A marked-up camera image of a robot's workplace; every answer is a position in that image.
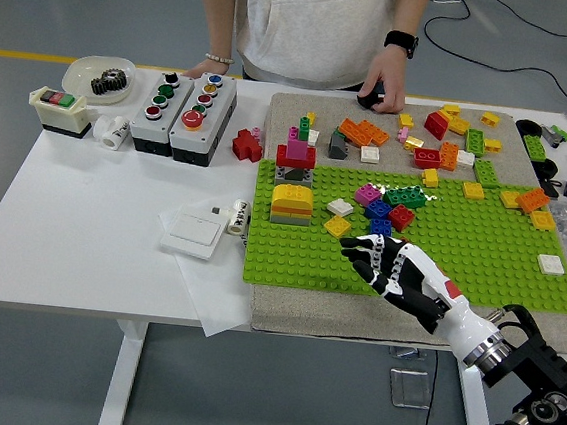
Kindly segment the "person's right hand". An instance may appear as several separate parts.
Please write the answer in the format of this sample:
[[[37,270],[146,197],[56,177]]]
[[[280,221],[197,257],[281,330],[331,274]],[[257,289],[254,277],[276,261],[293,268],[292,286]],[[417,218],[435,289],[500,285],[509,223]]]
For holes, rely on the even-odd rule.
[[[230,68],[226,63],[210,60],[208,58],[194,65],[192,68],[185,70],[182,75],[187,78],[200,78],[203,74],[225,75]]]

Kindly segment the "person's left hand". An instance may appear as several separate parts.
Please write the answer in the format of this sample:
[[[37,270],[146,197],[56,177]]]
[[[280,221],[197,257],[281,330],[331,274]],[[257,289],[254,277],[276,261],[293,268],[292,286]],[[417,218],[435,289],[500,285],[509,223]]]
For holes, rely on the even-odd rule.
[[[372,106],[372,110],[382,114],[399,114],[406,104],[405,72],[408,62],[407,51],[395,44],[389,44],[372,60],[361,90],[360,97],[371,93],[377,82],[381,82],[384,98]]]

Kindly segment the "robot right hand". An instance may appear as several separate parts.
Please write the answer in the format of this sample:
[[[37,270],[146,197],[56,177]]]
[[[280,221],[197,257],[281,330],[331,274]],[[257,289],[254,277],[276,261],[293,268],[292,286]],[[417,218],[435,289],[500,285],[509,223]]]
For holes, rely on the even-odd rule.
[[[476,363],[478,347],[498,334],[417,245],[377,234],[343,237],[340,244],[342,255],[377,294],[443,338],[464,364]]]

